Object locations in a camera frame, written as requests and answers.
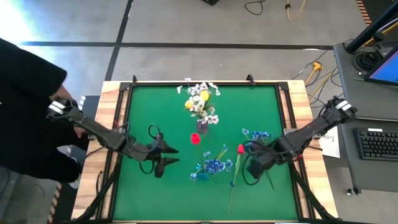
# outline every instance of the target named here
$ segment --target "black desk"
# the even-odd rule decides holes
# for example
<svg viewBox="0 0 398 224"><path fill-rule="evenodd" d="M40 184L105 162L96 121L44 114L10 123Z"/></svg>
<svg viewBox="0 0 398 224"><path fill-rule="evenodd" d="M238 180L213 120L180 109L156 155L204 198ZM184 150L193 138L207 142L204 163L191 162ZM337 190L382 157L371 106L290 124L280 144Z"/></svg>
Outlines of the black desk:
<svg viewBox="0 0 398 224"><path fill-rule="evenodd" d="M398 122L392 121L398 120L398 88L356 80L359 77L358 71L352 66L354 56L347 53L341 44L334 46L333 50L345 98L357 107L357 118L361 118L340 126L342 134L339 140L343 141L345 147L353 187L398 192L398 162L359 159L353 134L354 128L398 129ZM360 50L374 49L366 47Z"/></svg>

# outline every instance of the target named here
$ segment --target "monitor screen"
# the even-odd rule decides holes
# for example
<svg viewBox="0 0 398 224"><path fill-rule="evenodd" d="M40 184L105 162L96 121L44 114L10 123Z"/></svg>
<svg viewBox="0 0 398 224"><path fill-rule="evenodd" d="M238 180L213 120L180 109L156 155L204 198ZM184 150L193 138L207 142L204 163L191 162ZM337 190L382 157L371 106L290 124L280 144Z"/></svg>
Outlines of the monitor screen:
<svg viewBox="0 0 398 224"><path fill-rule="evenodd" d="M368 78L398 83L398 51L395 51L395 53Z"/></svg>

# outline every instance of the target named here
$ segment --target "computer monitor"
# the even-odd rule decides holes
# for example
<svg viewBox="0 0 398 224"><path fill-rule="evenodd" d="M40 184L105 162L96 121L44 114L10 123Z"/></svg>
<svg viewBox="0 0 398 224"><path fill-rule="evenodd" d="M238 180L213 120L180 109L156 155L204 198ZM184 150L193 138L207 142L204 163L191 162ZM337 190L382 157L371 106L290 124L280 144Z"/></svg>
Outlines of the computer monitor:
<svg viewBox="0 0 398 224"><path fill-rule="evenodd" d="M398 86L398 45L364 79L370 82Z"/></svg>

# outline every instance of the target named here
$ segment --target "black box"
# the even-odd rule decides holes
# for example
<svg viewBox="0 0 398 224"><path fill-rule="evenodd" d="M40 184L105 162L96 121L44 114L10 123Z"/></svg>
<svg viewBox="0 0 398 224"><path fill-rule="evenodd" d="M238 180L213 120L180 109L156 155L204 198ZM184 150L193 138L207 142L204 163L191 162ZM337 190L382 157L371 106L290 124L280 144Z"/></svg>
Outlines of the black box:
<svg viewBox="0 0 398 224"><path fill-rule="evenodd" d="M207 2L208 4L211 4L212 6L214 6L218 2L218 0L203 0L203 1Z"/></svg>

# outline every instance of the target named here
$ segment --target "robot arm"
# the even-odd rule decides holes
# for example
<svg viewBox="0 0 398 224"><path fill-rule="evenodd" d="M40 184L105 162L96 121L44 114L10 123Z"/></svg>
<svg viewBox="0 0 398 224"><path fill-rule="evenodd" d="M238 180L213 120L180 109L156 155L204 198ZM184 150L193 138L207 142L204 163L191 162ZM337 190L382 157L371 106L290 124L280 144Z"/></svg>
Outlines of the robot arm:
<svg viewBox="0 0 398 224"><path fill-rule="evenodd" d="M274 164L283 164L301 155L316 134L324 135L331 128L348 123L355 117L357 109L346 100L333 97L324 106L324 112L303 128L281 136L265 146L261 142L245 145L245 150L253 156L247 170L258 179L265 170Z"/></svg>
<svg viewBox="0 0 398 224"><path fill-rule="evenodd" d="M164 141L163 133L161 133L156 126L149 127L149 135L154 140L152 144L145 146L137 142L134 136L121 133L115 129L105 128L80 111L76 101L61 97L56 98L49 106L47 118L52 121L65 123L66 125L73 124L74 126L82 127L87 130L89 134L96 136L98 142L102 146L111 151L126 155L130 159L135 159L140 163L142 161L152 161L152 164L156 165L156 177L162 177L166 165L179 161L179 159L162 158L162 153L176 154L178 151L167 145ZM153 127L158 130L156 136L152 136L150 133L150 129Z"/></svg>

